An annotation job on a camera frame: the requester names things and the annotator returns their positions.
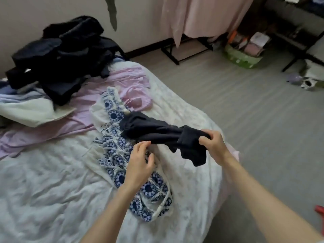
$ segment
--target floor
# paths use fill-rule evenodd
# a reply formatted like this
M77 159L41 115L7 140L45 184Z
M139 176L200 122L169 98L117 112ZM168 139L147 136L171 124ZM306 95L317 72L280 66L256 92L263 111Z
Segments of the floor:
M320 230L322 221L313 208L324 205L324 91L308 92L286 83L280 70L291 59L287 52L269 50L251 70L232 64L219 51L202 53L179 66L160 50L132 60L206 112L241 151L243 166ZM204 241L209 242L265 240L234 193L214 218Z

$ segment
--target blue patterned fabric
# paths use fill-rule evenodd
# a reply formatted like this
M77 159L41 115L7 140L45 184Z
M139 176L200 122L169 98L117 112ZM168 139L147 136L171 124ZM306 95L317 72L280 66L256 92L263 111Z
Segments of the blue patterned fabric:
M99 159L100 165L104 166L107 173L114 182L116 188L119 188L125 180L125 174L127 170L127 164L130 158L133 145L129 140L126 140L120 136L121 130L118 123L124 117L124 114L129 113L129 108L125 106L119 97L116 96L115 88L108 87L107 92L102 94L103 102L110 122L103 126L101 131L102 138L95 139L96 143L99 143L104 149L105 154L102 159ZM149 222L152 219L162 216L169 211L172 205L172 198L169 196L169 188L164 182L162 176L154 171L149 180L141 187L140 191L136 193L133 198L129 209L137 216L141 217L144 221ZM161 204L158 211L153 211L145 205L142 198L145 197L145 201L149 201L150 204Z

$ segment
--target wrinkled bedsheet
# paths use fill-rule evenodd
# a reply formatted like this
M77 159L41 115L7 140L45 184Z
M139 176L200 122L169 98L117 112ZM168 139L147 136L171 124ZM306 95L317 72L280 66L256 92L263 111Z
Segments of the wrinkled bedsheet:
M134 65L139 64L118 62L111 70ZM220 130L144 69L153 98L153 108L145 114L173 125ZM99 135L92 130L53 139L0 161L0 242L81 239L116 193L94 160L82 160ZM229 194L221 167L209 154L205 165L194 167L179 150L173 154L167 146L156 145L154 152L173 191L173 213L146 223L127 211L117 242L202 242Z

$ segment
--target left hand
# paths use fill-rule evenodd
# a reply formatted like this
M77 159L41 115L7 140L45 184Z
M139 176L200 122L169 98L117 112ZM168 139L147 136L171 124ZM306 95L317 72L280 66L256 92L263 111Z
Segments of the left hand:
M150 154L148 163L145 162L145 152L149 145L151 145L151 141L139 142L134 145L131 152L123 186L134 193L148 181L155 167L154 154Z

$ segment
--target pile of black clothes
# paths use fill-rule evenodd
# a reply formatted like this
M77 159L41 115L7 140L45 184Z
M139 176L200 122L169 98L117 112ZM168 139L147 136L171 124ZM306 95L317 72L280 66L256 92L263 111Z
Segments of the pile of black clothes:
M137 143L151 141L152 144L165 144L175 153L180 149L181 156L190 159L194 166L206 163L206 148L199 144L201 136L210 136L187 125L177 127L167 122L149 118L141 112L131 112L119 122L123 130L123 138L135 140Z
M49 25L41 39L12 56L16 67L6 72L10 86L19 89L38 81L54 103L66 104L88 77L109 76L107 65L117 51L126 58L113 40L100 36L103 31L89 16Z

